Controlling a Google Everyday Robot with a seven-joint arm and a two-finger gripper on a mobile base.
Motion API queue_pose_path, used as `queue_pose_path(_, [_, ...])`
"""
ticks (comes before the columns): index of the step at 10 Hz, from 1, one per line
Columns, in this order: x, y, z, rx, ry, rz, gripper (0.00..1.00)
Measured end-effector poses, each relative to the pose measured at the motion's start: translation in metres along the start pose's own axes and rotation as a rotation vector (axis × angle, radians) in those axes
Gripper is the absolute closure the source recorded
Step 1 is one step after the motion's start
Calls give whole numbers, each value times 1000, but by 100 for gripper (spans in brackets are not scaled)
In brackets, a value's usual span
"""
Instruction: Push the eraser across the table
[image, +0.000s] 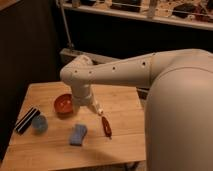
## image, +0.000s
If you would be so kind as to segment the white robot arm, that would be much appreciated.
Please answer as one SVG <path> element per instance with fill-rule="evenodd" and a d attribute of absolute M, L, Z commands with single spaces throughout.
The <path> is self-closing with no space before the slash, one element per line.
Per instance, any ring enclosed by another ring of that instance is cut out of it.
<path fill-rule="evenodd" d="M 93 84 L 147 89 L 147 171 L 213 171 L 213 53 L 170 50 L 99 65 L 80 55 L 60 77 L 77 106 L 95 101 Z"/>

